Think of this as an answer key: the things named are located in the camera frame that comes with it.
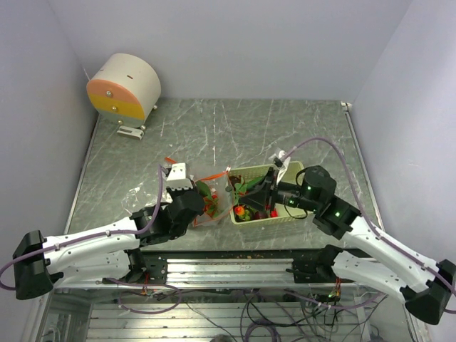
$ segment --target white wall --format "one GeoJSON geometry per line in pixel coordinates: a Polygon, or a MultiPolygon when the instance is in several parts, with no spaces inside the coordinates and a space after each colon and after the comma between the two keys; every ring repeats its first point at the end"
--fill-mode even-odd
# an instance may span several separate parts
{"type": "Polygon", "coordinates": [[[50,0],[90,76],[115,52],[163,95],[352,102],[410,0],[50,0]]]}
{"type": "MultiPolygon", "coordinates": [[[[415,0],[353,105],[385,229],[456,261],[456,1],[415,0]]],[[[432,328],[453,341],[455,317],[432,328]]]]}
{"type": "MultiPolygon", "coordinates": [[[[2,266],[25,233],[63,232],[95,119],[86,82],[45,1],[0,1],[2,266]]],[[[4,290],[0,302],[0,340],[19,341],[31,302],[4,290]]]]}

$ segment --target gray marble tabletop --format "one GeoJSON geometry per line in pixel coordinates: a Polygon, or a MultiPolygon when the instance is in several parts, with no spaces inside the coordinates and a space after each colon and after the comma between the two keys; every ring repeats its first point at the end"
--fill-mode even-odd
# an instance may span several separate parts
{"type": "MultiPolygon", "coordinates": [[[[120,137],[117,126],[100,119],[69,233],[128,216],[157,198],[157,163],[171,157],[224,169],[268,163],[276,147],[288,150],[305,138],[324,136],[342,149],[367,213],[375,211],[341,104],[307,100],[160,99],[147,119],[141,141],[120,137]],[[137,189],[134,197],[128,196],[137,189]]],[[[293,160],[322,165],[337,181],[336,194],[354,204],[347,177],[331,147],[311,142],[293,160]]],[[[146,247],[161,250],[321,248],[338,244],[311,219],[257,228],[237,228],[230,218],[213,227],[189,227],[175,241],[146,247]]]]}

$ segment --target plastic basket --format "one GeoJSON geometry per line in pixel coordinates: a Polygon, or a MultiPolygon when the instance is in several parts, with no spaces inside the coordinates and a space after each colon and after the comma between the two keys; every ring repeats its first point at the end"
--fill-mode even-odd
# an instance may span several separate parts
{"type": "MultiPolygon", "coordinates": [[[[241,167],[239,169],[232,169],[229,171],[229,176],[242,176],[246,182],[260,176],[264,176],[268,169],[273,165],[261,165],[261,166],[251,166],[251,167],[241,167]]],[[[282,182],[288,183],[295,183],[296,174],[304,169],[302,162],[290,162],[288,166],[288,170],[285,172],[284,177],[282,178],[282,182]]],[[[288,211],[290,212],[291,216],[294,217],[304,217],[306,216],[305,211],[302,209],[297,208],[290,208],[287,207],[288,211]]],[[[270,217],[267,219],[255,219],[252,221],[245,221],[245,222],[236,222],[234,218],[233,210],[229,213],[231,217],[231,221],[235,226],[238,227],[263,227],[269,224],[278,224],[283,222],[290,222],[294,221],[295,218],[290,217],[285,210],[285,207],[281,204],[276,204],[276,211],[278,217],[270,217]]]]}

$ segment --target metal edge strip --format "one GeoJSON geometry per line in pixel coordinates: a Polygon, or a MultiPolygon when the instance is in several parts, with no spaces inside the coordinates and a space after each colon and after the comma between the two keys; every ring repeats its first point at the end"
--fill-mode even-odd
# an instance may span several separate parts
{"type": "Polygon", "coordinates": [[[371,181],[369,179],[369,174],[368,174],[368,171],[366,169],[366,164],[364,163],[363,155],[361,154],[361,149],[359,147],[358,138],[356,137],[355,128],[353,126],[353,122],[351,121],[350,109],[351,109],[352,105],[350,103],[347,103],[347,102],[341,102],[341,106],[342,106],[342,109],[343,109],[343,114],[345,115],[345,117],[347,119],[347,123],[348,123],[348,127],[350,129],[351,137],[353,138],[353,141],[355,143],[356,153],[358,154],[359,160],[361,162],[361,168],[363,169],[363,176],[366,179],[366,183],[368,185],[369,195],[370,195],[370,198],[372,199],[373,208],[375,210],[375,216],[377,217],[378,224],[380,225],[380,228],[383,231],[385,231],[385,228],[383,226],[383,221],[382,221],[382,218],[380,216],[380,210],[378,209],[377,199],[375,198],[375,195],[374,195],[374,192],[373,192],[373,188],[372,188],[372,184],[371,184],[371,181]]]}
{"type": "MultiPolygon", "coordinates": [[[[76,202],[78,201],[78,195],[81,190],[81,185],[83,183],[84,174],[86,173],[87,164],[90,157],[90,152],[93,147],[93,141],[98,130],[98,125],[100,123],[100,115],[97,117],[95,122],[95,127],[93,128],[92,136],[87,148],[87,153],[85,154],[84,163],[81,169],[81,175],[79,176],[78,186],[76,187],[76,193],[73,198],[73,204],[71,205],[70,212],[68,214],[68,219],[66,220],[65,229],[63,230],[64,234],[68,233],[70,229],[71,219],[73,218],[74,209],[76,208],[76,202]]],[[[29,311],[26,325],[24,326],[24,332],[22,333],[21,342],[36,342],[39,341],[39,333],[43,328],[44,319],[49,309],[49,304],[51,303],[51,295],[45,294],[39,299],[35,299],[32,303],[32,307],[29,311]]]]}

